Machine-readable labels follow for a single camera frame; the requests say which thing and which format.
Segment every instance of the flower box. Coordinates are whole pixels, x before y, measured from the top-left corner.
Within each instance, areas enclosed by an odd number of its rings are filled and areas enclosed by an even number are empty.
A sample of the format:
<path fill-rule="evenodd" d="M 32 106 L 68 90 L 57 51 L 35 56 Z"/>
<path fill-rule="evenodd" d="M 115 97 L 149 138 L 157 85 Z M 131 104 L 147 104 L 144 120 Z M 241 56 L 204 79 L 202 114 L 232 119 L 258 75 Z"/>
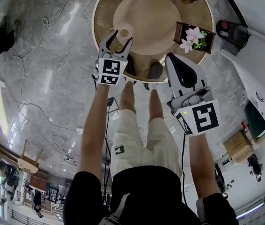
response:
<path fill-rule="evenodd" d="M 174 36 L 174 42 L 176 42 L 177 44 L 182 44 L 182 39 L 184 40 L 187 40 L 186 37 L 187 37 L 187 33 L 186 31 L 189 30 L 189 29 L 195 29 L 196 26 L 193 26 L 193 25 L 190 25 L 190 24 L 186 24 L 186 23 L 183 23 L 183 22 L 176 22 L 176 31 L 175 31 L 175 36 Z M 202 29 L 202 28 L 199 28 L 200 32 L 205 32 L 206 33 L 206 36 L 205 36 L 205 39 L 204 39 L 204 42 L 205 42 L 205 46 L 201 46 L 199 48 L 195 48 L 196 45 L 193 44 L 192 45 L 192 48 L 195 49 L 195 50 L 199 50 L 199 51 L 202 51 L 204 53 L 211 53 L 211 49 L 212 49 L 212 46 L 213 46 L 213 40 L 214 40 L 214 37 L 215 37 L 215 33 L 213 32 L 210 32 L 208 30 L 205 30 L 205 29 Z"/>

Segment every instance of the strap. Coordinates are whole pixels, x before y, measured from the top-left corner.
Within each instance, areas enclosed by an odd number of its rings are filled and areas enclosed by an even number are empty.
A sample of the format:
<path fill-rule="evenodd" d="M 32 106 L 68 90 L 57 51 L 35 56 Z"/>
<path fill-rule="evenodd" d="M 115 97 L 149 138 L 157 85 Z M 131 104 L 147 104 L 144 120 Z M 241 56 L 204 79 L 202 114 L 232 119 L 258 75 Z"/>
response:
<path fill-rule="evenodd" d="M 104 217 L 99 225 L 115 225 L 119 224 L 119 218 L 122 214 L 123 208 L 125 206 L 125 202 L 127 197 L 130 195 L 130 193 L 125 194 L 120 201 L 120 204 L 117 208 L 117 210 L 110 216 L 110 217 Z"/>

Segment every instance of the sleeve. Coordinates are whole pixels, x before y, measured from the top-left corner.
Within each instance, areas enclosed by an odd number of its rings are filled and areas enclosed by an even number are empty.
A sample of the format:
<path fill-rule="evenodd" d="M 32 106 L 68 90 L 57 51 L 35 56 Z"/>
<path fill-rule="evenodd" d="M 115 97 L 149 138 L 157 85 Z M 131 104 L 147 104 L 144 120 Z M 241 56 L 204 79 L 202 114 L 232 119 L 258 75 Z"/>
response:
<path fill-rule="evenodd" d="M 216 193 L 196 202 L 198 217 L 211 225 L 238 225 L 236 213 L 222 194 Z"/>
<path fill-rule="evenodd" d="M 64 202 L 65 225 L 98 225 L 106 216 L 99 179 L 89 172 L 78 172 Z"/>

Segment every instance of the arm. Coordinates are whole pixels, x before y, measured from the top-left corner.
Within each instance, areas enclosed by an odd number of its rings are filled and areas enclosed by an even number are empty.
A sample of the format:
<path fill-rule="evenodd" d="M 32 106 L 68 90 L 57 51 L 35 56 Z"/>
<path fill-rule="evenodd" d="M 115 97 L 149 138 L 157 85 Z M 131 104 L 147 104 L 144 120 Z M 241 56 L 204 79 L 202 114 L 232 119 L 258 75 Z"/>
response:
<path fill-rule="evenodd" d="M 82 134 L 81 158 L 77 170 L 92 173 L 99 180 L 109 89 L 109 85 L 98 85 Z"/>
<path fill-rule="evenodd" d="M 190 137 L 190 164 L 198 198 L 220 193 L 213 157 L 204 134 Z"/>

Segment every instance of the white cable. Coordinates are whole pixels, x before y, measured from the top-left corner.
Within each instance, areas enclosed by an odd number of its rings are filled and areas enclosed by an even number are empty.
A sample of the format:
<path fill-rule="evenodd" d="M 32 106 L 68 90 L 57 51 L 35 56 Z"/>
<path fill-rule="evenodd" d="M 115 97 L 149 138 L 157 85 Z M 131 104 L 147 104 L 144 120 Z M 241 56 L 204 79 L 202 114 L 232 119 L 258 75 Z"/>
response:
<path fill-rule="evenodd" d="M 62 14 L 62 12 L 63 12 L 63 10 L 64 10 L 64 7 L 65 7 L 67 1 L 68 1 L 68 0 L 65 0 L 64 4 L 63 4 L 63 6 L 62 6 L 62 9 L 60 10 L 59 15 L 58 15 L 58 17 L 57 17 L 57 19 L 56 19 L 55 21 L 53 21 L 52 23 L 49 23 L 49 21 L 48 21 L 48 19 L 47 19 L 46 17 L 44 17 L 44 18 L 42 19 L 42 24 L 45 25 L 46 28 L 45 28 L 44 32 L 42 33 L 42 35 L 41 35 L 39 41 L 37 42 L 37 44 L 33 47 L 33 49 L 32 49 L 28 54 L 26 54 L 23 58 L 21 58 L 15 50 L 13 50 L 13 49 L 11 50 L 11 55 L 12 55 L 13 57 L 15 57 L 15 58 L 18 58 L 18 59 L 21 61 L 21 63 L 22 63 L 22 68 L 23 68 L 23 78 L 22 78 L 22 81 L 21 81 L 21 84 L 20 84 L 21 99 L 23 99 L 23 98 L 22 98 L 22 84 L 23 84 L 23 81 L 24 81 L 24 78 L 25 78 L 25 68 L 24 68 L 23 60 L 26 59 L 29 55 L 31 55 L 31 53 L 35 50 L 35 48 L 38 47 L 38 45 L 40 44 L 40 42 L 41 42 L 41 40 L 42 40 L 44 34 L 47 32 L 49 26 L 50 26 L 50 25 L 53 25 L 54 23 L 57 22 L 57 20 L 59 19 L 59 17 L 61 16 L 61 14 Z"/>
<path fill-rule="evenodd" d="M 53 25 L 54 23 L 56 23 L 57 20 L 59 19 L 59 17 L 61 16 L 61 14 L 62 14 L 62 12 L 63 12 L 63 10 L 64 10 L 64 7 L 65 7 L 67 1 L 68 1 L 68 0 L 65 0 L 64 4 L 63 4 L 63 6 L 62 6 L 62 9 L 60 10 L 59 15 L 58 15 L 58 17 L 57 17 L 57 19 L 56 19 L 55 21 L 53 21 L 52 23 L 49 23 L 49 21 L 48 21 L 48 19 L 47 19 L 46 17 L 44 17 L 44 18 L 42 19 L 42 24 L 46 26 L 45 31 L 42 33 L 42 35 L 41 35 L 39 41 L 37 42 L 37 44 L 34 46 L 34 48 L 33 48 L 28 54 L 26 54 L 23 58 L 21 58 L 21 57 L 20 57 L 20 56 L 14 51 L 14 50 L 11 50 L 11 55 L 12 55 L 13 57 L 19 58 L 21 61 L 24 60 L 25 58 L 27 58 L 29 55 L 31 55 L 31 53 L 35 50 L 35 48 L 40 44 L 40 42 L 41 42 L 41 40 L 42 40 L 44 34 L 45 34 L 46 31 L 48 30 L 49 26 L 50 26 L 50 25 Z"/>
<path fill-rule="evenodd" d="M 42 24 L 43 24 L 44 26 L 46 26 L 46 28 L 45 28 L 44 32 L 42 33 L 42 35 L 41 35 L 39 41 L 37 42 L 37 44 L 33 47 L 33 49 L 32 49 L 28 54 L 26 54 L 23 58 L 21 58 L 15 50 L 13 50 L 13 49 L 11 50 L 11 55 L 12 55 L 13 57 L 15 57 L 15 58 L 17 58 L 17 59 L 19 59 L 19 60 L 21 61 L 22 68 L 23 68 L 23 78 L 22 78 L 22 81 L 21 81 L 21 84 L 20 84 L 20 94 L 21 94 L 21 99 L 22 99 L 22 100 L 24 100 L 23 97 L 22 97 L 22 84 L 23 84 L 23 81 L 24 81 L 24 78 L 25 78 L 25 67 L 24 67 L 23 60 L 26 59 L 29 55 L 31 55 L 32 52 L 35 50 L 35 48 L 40 44 L 40 42 L 41 42 L 41 40 L 42 40 L 44 34 L 47 32 L 49 26 L 50 26 L 50 25 L 53 25 L 54 23 L 56 23 L 56 22 L 58 21 L 58 19 L 60 18 L 61 14 L 62 14 L 62 12 L 63 12 L 63 10 L 64 10 L 64 7 L 65 7 L 67 1 L 68 1 L 68 0 L 65 0 L 64 4 L 63 4 L 63 6 L 62 6 L 62 8 L 61 8 L 61 10 L 60 10 L 60 12 L 59 12 L 59 15 L 58 15 L 58 17 L 57 17 L 57 19 L 56 19 L 55 21 L 53 21 L 52 23 L 49 23 L 49 21 L 48 21 L 48 19 L 47 19 L 46 17 L 44 17 L 44 18 L 42 19 Z M 10 93 L 11 97 L 12 97 L 17 103 L 20 103 L 20 102 L 18 102 L 18 101 L 12 96 L 9 87 L 8 87 L 8 89 L 9 89 L 9 93 Z M 24 104 L 25 104 L 25 105 L 34 105 L 34 106 L 37 106 L 38 108 L 40 108 L 38 105 L 36 105 L 36 104 L 34 104 L 34 103 L 27 103 L 27 104 L 24 103 Z M 45 116 L 45 118 L 49 121 L 49 119 L 46 117 L 46 115 L 44 114 L 44 112 L 42 111 L 41 108 L 40 108 L 40 110 L 41 110 L 41 112 L 43 113 L 43 115 Z M 38 133 L 42 138 L 44 138 L 44 137 L 38 132 L 38 130 L 36 129 L 35 125 L 34 125 L 30 120 L 28 120 L 28 121 L 32 124 L 32 126 L 35 128 L 35 130 L 37 131 L 37 133 Z M 64 128 L 64 129 L 69 129 L 69 130 L 74 131 L 74 130 L 71 129 L 71 128 L 60 127 L 60 126 L 57 126 L 57 127 L 59 127 L 59 128 Z"/>

